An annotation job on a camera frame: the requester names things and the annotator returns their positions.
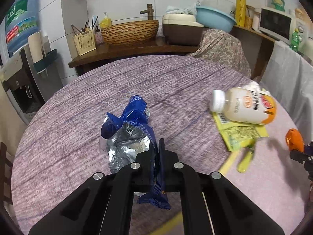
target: wicker basket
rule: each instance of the wicker basket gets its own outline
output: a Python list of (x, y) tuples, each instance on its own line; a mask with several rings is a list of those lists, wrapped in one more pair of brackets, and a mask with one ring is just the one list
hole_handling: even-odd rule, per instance
[(101, 29), (101, 34), (106, 43), (130, 44), (154, 38), (158, 29), (158, 20), (145, 20), (108, 26)]
[(73, 39), (79, 56), (96, 49), (93, 29), (79, 33)]
[(252, 18), (246, 16), (245, 18), (245, 28), (251, 29), (252, 27)]

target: wooden counter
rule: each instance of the wooden counter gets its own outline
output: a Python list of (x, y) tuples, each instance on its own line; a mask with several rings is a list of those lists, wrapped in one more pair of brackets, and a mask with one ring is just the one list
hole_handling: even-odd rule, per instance
[(198, 47), (193, 46), (178, 46), (169, 45), (165, 42), (165, 38), (157, 37), (154, 40), (149, 40), (140, 44), (133, 45), (99, 45), (95, 50), (90, 51), (82, 56), (75, 57), (69, 62), (69, 67), (74, 68), (81, 66), (84, 73), (93, 69), (93, 65), (97, 62), (98, 65), (106, 64), (105, 60), (122, 59), (137, 55), (149, 54), (181, 54), (196, 52)]
[(267, 39), (269, 41), (275, 42), (275, 39), (273, 39), (272, 37), (270, 37), (270, 36), (268, 36), (266, 34), (254, 31), (253, 29), (248, 29), (248, 28), (245, 28), (245, 27), (242, 27), (242, 26), (234, 26), (234, 27), (242, 29), (242, 30), (245, 30), (245, 31), (248, 31), (248, 32), (256, 34), (256, 35), (259, 35), (260, 37), (265, 38), (265, 39)]

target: metal screw head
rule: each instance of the metal screw head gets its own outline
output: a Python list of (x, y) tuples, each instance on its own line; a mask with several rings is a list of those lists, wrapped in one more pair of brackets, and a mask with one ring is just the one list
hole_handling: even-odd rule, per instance
[(182, 163), (174, 163), (174, 167), (176, 168), (176, 169), (182, 169), (183, 167), (184, 167), (184, 165), (182, 164)]
[(132, 163), (132, 164), (130, 165), (130, 167), (131, 167), (132, 169), (139, 169), (139, 168), (140, 168), (140, 163)]
[(220, 179), (220, 178), (222, 177), (219, 172), (213, 172), (213, 173), (211, 174), (211, 176), (212, 176), (212, 178), (214, 178), (214, 179)]
[(102, 179), (103, 178), (103, 174), (101, 172), (97, 172), (97, 173), (94, 174), (93, 178), (95, 180)]

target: orange label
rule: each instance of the orange label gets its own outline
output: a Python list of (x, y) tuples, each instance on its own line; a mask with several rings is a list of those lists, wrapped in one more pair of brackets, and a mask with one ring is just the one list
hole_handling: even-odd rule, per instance
[(273, 97), (268, 95), (261, 95), (263, 106), (266, 108), (264, 113), (268, 114), (268, 117), (262, 121), (262, 124), (268, 124), (272, 122), (276, 115), (276, 103)]
[(244, 97), (244, 106), (246, 108), (251, 108), (252, 107), (252, 98), (250, 96), (245, 96)]

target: plastic bottle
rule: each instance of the plastic bottle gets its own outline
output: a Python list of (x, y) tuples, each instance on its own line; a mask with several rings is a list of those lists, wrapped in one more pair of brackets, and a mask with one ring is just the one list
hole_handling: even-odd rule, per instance
[(291, 36), (291, 44), (290, 44), (290, 48), (297, 52), (298, 51), (298, 47), (299, 47), (299, 35), (298, 35), (298, 28), (295, 29), (294, 33)]
[(210, 110), (229, 120), (264, 125), (275, 118), (276, 103), (271, 96), (237, 87), (213, 90)]
[(101, 43), (104, 42), (103, 36), (102, 36), (100, 29), (99, 29), (99, 26), (96, 26), (96, 33), (94, 34), (94, 37), (95, 37), (97, 45), (100, 45)]
[(108, 17), (106, 12), (104, 12), (104, 19), (100, 22), (100, 28), (103, 29), (103, 28), (111, 26), (111, 25), (112, 25), (111, 19)]
[(38, 32), (38, 0), (16, 0), (5, 17), (7, 49), (15, 52), (24, 46), (27, 38)]

